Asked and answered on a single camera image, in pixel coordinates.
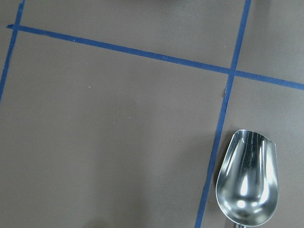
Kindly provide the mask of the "silver metal scoop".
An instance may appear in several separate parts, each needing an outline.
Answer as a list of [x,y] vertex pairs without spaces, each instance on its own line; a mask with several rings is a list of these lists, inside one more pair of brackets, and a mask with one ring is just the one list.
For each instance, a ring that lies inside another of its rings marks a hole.
[[235,228],[268,222],[279,199],[276,144],[250,130],[236,131],[219,170],[216,199]]

